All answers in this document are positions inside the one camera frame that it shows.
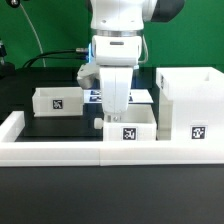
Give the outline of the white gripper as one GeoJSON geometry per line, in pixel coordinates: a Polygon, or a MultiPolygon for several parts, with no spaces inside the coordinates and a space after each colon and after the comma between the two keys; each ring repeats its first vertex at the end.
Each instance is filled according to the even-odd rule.
{"type": "Polygon", "coordinates": [[[102,108],[107,122],[121,122],[127,111],[132,83],[132,67],[97,66],[87,63],[80,67],[77,81],[82,89],[90,89],[95,79],[100,81],[102,108]]]}

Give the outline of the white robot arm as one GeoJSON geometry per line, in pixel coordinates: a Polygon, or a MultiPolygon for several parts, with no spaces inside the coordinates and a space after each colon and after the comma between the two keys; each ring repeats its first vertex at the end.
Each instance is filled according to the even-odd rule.
{"type": "Polygon", "coordinates": [[[102,108],[111,122],[127,111],[133,70],[148,60],[146,22],[169,22],[186,0],[88,0],[92,10],[91,61],[77,81],[84,89],[100,81],[102,108]]]}

